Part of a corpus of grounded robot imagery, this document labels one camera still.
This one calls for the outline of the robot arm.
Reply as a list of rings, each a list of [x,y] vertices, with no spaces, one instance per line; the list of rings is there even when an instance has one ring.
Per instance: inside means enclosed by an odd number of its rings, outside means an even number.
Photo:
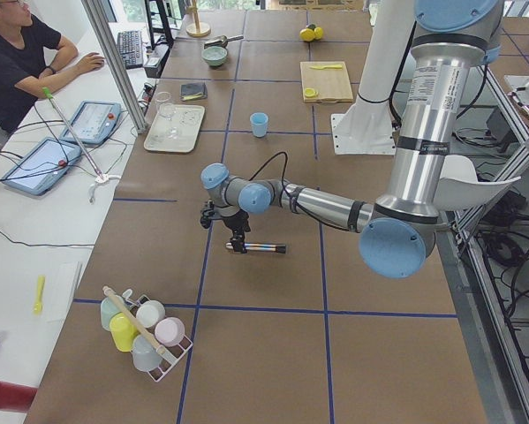
[[[411,20],[403,38],[415,68],[386,192],[368,204],[283,178],[246,180],[213,163],[201,173],[209,195],[203,227],[224,222],[233,249],[241,253],[250,215],[278,206],[357,232],[360,255],[371,270],[404,278],[431,254],[441,211],[483,204],[501,190],[498,183],[447,178],[443,172],[454,162],[450,139],[468,73],[498,55],[503,3],[415,1],[398,2],[397,8]]]

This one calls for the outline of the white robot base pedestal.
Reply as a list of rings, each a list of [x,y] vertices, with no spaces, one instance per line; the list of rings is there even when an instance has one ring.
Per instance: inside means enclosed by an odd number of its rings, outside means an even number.
[[[411,0],[381,1],[355,103],[331,116],[337,155],[392,155],[389,98],[399,80],[415,18]]]

